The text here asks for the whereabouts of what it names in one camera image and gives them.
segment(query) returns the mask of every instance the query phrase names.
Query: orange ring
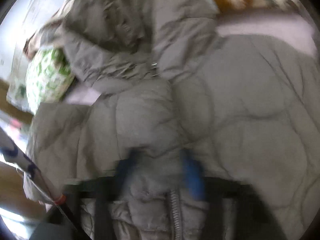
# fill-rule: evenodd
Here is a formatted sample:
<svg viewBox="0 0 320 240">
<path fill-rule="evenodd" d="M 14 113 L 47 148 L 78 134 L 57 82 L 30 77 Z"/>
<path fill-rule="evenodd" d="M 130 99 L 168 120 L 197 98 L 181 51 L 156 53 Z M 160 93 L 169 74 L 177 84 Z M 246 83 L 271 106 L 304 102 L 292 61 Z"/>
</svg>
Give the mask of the orange ring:
<svg viewBox="0 0 320 240">
<path fill-rule="evenodd" d="M 61 205 L 61 204 L 65 203 L 66 199 L 67 198 L 65 195 L 61 195 L 60 198 L 58 198 L 56 201 L 54 201 L 54 203 L 56 205 Z"/>
</svg>

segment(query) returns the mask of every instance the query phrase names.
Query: patterned fabric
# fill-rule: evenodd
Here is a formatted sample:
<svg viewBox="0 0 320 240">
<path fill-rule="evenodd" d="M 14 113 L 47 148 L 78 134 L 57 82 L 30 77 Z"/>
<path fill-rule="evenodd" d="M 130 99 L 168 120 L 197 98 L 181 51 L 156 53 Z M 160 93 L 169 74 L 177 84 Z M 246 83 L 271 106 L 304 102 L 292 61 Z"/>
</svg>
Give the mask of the patterned fabric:
<svg viewBox="0 0 320 240">
<path fill-rule="evenodd" d="M 29 64 L 26 76 L 27 98 L 35 114 L 41 102 L 55 102 L 74 79 L 61 49 L 40 50 Z"/>
</svg>

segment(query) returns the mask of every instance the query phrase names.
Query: gray puffer jacket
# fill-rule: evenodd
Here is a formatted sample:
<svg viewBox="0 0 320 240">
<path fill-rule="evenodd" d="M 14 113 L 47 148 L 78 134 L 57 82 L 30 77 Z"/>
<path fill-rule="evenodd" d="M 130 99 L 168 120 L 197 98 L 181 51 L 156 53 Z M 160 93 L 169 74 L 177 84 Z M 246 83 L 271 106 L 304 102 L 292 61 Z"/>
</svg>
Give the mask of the gray puffer jacket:
<svg viewBox="0 0 320 240">
<path fill-rule="evenodd" d="M 182 147 L 206 175 L 253 185 L 288 239 L 304 233 L 320 206 L 315 58 L 274 37 L 218 36 L 206 0 L 74 0 L 63 31 L 72 71 L 104 95 L 93 106 L 42 104 L 28 155 L 62 188 L 148 146 L 111 206 L 118 239 L 199 238 L 207 203 L 181 183 Z M 24 188 L 42 199 L 27 178 Z M 224 210 L 230 239 L 234 203 Z"/>
</svg>

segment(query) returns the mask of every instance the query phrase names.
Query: white wall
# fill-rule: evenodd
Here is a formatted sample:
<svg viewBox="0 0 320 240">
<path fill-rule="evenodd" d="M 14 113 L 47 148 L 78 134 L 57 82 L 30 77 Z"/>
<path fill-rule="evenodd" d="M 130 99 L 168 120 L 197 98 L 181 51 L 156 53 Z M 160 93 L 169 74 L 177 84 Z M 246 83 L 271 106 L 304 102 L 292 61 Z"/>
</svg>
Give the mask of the white wall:
<svg viewBox="0 0 320 240">
<path fill-rule="evenodd" d="M 21 24 L 31 0 L 17 0 L 0 25 L 0 78 L 8 80 Z"/>
</svg>

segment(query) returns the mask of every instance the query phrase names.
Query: zipper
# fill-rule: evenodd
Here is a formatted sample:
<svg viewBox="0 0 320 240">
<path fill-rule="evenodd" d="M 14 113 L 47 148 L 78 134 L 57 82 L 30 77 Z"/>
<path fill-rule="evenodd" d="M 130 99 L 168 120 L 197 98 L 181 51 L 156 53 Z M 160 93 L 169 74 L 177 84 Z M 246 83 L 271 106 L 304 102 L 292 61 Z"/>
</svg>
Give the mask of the zipper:
<svg viewBox="0 0 320 240">
<path fill-rule="evenodd" d="M 173 240 L 182 240 L 182 223 L 181 223 L 181 210 L 180 198 L 178 190 L 170 190 L 170 204 L 173 222 Z"/>
</svg>

